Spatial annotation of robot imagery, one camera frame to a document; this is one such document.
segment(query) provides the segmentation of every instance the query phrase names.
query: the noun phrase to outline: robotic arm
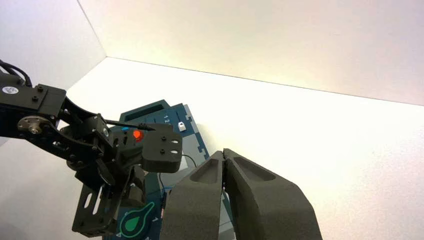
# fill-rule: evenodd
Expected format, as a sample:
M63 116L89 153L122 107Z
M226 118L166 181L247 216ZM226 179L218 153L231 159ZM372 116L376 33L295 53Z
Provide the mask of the robotic arm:
M63 89L32 87L21 69L1 60L0 67L7 72L0 70L0 136L27 140L65 159L83 183L73 231L114 234L120 207L146 205L145 171L179 170L182 137L171 125L104 119L76 106ZM68 125L58 129L60 121ZM217 240L223 191L239 240L322 239L314 209L298 186L229 149L174 187L160 239Z
M143 170L178 171L182 138L171 125L106 120L76 106L65 90L31 87L22 70L4 62L0 66L9 73L0 71L0 136L27 140L65 159L84 184L73 231L87 237L115 233L120 206L145 204ZM58 129L60 121L68 126ZM132 130L112 132L108 124Z

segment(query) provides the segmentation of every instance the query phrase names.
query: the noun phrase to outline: green drop symbol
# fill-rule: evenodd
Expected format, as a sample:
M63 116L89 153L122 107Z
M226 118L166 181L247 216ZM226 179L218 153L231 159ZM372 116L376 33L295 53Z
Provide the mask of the green drop symbol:
M125 229L128 232L134 231L134 229L136 229L136 226L137 226L137 223L139 222L139 220L140 220L140 217L138 216L138 217L134 217L134 218L126 221L126 223L125 223Z

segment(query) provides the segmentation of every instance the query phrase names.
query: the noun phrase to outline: red button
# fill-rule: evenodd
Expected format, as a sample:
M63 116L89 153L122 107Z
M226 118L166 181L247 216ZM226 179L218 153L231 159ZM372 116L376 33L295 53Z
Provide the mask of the red button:
M134 136L136 142L140 142L144 138L144 133L140 130L134 130L132 135Z

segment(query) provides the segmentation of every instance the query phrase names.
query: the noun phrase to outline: white backdrop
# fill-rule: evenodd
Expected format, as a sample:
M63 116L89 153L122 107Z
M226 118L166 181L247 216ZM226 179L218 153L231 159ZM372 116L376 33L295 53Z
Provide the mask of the white backdrop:
M76 0L0 2L0 59L34 85L68 89L105 58ZM86 239L71 232L81 190L73 175L64 160L28 142L1 146L0 239Z
M298 184L325 240L424 235L424 106L113 58L68 93L107 119L188 104L210 153L231 148Z
M424 105L422 0L79 0L108 57Z

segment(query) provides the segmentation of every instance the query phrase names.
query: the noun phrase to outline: white button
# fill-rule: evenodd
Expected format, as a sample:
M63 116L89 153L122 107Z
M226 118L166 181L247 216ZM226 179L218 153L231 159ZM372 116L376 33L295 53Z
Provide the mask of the white button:
M179 129L180 132L183 132L183 131L186 130L186 125L184 124L184 122L180 121L178 123L178 129Z

